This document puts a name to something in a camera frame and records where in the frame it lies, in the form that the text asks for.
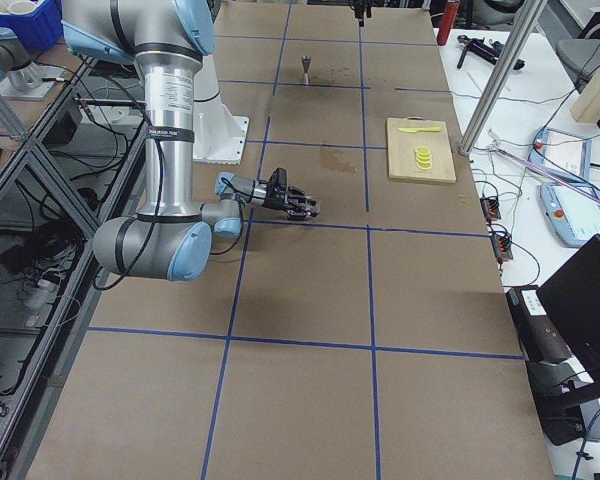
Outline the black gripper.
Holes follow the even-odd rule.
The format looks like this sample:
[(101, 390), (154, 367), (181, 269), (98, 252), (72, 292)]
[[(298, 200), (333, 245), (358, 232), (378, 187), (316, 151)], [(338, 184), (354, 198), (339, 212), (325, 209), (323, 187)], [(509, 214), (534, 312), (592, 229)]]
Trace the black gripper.
[(371, 1), (370, 0), (351, 0), (350, 7), (355, 15), (370, 15)]
[(288, 183), (285, 168), (276, 168), (264, 183), (265, 197), (263, 206), (277, 211), (284, 211), (291, 221), (306, 221), (316, 218), (319, 211), (306, 211), (305, 206), (319, 206), (320, 201)]

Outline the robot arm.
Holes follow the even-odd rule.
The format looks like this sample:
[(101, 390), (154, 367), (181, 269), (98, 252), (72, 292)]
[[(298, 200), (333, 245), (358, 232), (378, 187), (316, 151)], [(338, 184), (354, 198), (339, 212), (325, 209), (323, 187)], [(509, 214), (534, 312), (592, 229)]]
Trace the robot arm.
[(285, 169), (266, 180), (222, 172), (215, 203), (193, 198), (195, 160), (237, 145), (247, 118), (218, 97), (214, 25), (205, 1), (65, 1), (64, 37), (74, 54), (135, 67), (144, 83), (146, 202), (133, 217), (103, 223), (93, 251), (120, 276), (189, 281), (204, 270), (213, 236), (237, 238), (252, 203), (291, 220), (319, 213), (319, 203), (289, 185)]

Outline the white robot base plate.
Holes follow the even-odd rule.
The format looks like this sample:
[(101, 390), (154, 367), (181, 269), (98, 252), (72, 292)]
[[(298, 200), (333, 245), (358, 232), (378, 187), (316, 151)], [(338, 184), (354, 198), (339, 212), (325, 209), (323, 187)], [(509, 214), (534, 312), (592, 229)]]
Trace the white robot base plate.
[(233, 115), (224, 104), (212, 55), (203, 58), (202, 68), (194, 80), (193, 160), (209, 164), (239, 164), (249, 118)]

